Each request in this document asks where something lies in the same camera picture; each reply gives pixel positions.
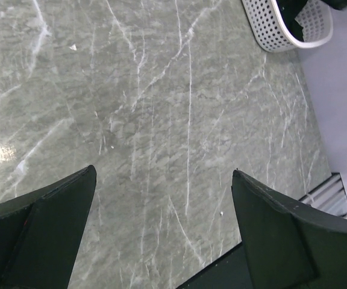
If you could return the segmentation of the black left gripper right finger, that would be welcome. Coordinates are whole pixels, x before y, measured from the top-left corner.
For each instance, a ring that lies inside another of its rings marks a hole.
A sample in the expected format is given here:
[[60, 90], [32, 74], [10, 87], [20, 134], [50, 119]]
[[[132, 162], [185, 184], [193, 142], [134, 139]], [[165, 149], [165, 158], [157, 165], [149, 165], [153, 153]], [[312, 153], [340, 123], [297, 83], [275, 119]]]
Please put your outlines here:
[[254, 288], [347, 288], [347, 220], [233, 172], [234, 209]]

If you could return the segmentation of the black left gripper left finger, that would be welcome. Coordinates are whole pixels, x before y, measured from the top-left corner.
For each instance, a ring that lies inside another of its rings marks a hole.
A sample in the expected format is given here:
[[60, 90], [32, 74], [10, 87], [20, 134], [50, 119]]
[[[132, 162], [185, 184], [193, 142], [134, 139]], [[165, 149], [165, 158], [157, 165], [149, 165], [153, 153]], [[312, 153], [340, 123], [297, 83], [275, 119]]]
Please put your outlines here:
[[95, 194], [89, 165], [0, 203], [0, 288], [67, 288]]

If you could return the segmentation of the black t shirt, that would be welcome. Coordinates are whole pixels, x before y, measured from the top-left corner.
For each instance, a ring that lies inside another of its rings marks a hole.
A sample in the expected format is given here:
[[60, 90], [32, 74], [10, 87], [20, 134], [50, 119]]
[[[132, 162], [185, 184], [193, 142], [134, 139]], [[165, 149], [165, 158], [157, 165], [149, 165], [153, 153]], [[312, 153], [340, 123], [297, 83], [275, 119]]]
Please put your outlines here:
[[[304, 41], [302, 26], [297, 23], [296, 17], [306, 6], [307, 0], [277, 0], [283, 21], [289, 32], [299, 41]], [[328, 6], [335, 10], [344, 10], [347, 0], [323, 0]]]

